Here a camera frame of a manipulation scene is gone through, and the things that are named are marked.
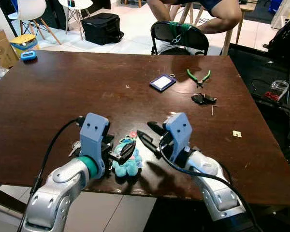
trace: man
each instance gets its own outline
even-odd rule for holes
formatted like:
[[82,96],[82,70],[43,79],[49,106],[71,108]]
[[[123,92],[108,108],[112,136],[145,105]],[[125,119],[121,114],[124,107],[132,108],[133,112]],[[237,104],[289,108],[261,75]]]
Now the man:
[[[170,10],[165,4],[181,5],[195,0],[147,0],[147,3],[158,21],[172,21],[178,6]],[[234,28],[241,20],[242,12],[237,0],[198,0],[202,6],[214,17],[198,26],[204,34],[220,33]]]

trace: green-handled pliers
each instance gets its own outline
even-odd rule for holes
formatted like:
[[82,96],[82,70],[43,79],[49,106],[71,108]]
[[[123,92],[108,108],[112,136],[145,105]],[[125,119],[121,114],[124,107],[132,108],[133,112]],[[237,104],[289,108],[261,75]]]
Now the green-handled pliers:
[[200,86],[201,88],[203,88],[203,82],[205,82],[210,76],[211,76],[211,71],[208,70],[208,73],[205,77],[203,77],[203,79],[201,81],[199,81],[194,75],[192,75],[192,73],[190,72],[189,69],[187,69],[187,74],[189,75],[189,77],[194,80],[195,83],[197,83],[197,88]]

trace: white chair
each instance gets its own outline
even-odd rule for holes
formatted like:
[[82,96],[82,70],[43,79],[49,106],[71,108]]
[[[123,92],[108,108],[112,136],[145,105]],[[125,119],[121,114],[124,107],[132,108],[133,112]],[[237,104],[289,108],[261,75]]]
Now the white chair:
[[[24,34],[23,29],[23,21],[33,21],[35,27],[38,29],[39,33],[41,34],[42,38],[45,39],[43,36],[40,26],[36,22],[36,18],[40,18],[40,21],[43,23],[43,25],[46,27],[46,30],[52,34],[52,36],[55,38],[55,40],[58,42],[58,44],[61,45],[61,42],[58,40],[58,38],[55,36],[55,34],[52,32],[52,30],[49,28],[49,26],[44,22],[44,20],[41,18],[41,16],[44,14],[44,11],[46,9],[46,2],[45,0],[17,0],[18,5],[18,12],[13,13],[9,15],[9,19],[19,19],[20,20],[20,32],[21,34]],[[31,23],[29,22],[28,27],[30,27],[31,33],[33,34],[33,28]]]
[[75,2],[75,7],[70,7],[68,6],[68,1],[67,0],[58,0],[59,3],[68,8],[67,11],[67,19],[66,19],[66,34],[68,31],[68,22],[71,18],[74,18],[76,22],[79,24],[79,32],[81,35],[81,40],[83,40],[83,34],[82,34],[82,14],[81,10],[85,10],[88,14],[88,17],[90,17],[90,13],[88,11],[88,7],[93,4],[91,0],[74,0]]

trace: folding chair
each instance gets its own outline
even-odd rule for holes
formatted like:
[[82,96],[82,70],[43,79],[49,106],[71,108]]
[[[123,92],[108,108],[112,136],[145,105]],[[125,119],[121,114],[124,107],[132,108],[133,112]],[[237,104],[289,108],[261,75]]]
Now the folding chair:
[[[151,54],[158,55],[156,40],[169,42],[173,45],[185,46],[200,50],[196,55],[207,55],[208,40],[207,37],[197,28],[189,24],[180,24],[176,22],[156,22],[151,27],[151,38],[153,47]],[[184,48],[176,47],[160,55],[190,55]]]

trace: plastic container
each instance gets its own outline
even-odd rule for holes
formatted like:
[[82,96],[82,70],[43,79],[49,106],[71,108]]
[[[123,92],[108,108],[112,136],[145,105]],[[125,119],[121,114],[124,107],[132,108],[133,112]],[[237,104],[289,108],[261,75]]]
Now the plastic container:
[[287,92],[289,84],[283,80],[276,80],[272,82],[271,88],[264,95],[274,101],[279,101]]
[[16,38],[12,39],[10,43],[15,49],[19,58],[23,52],[39,50],[38,41],[36,40],[35,35],[32,34],[17,36]]

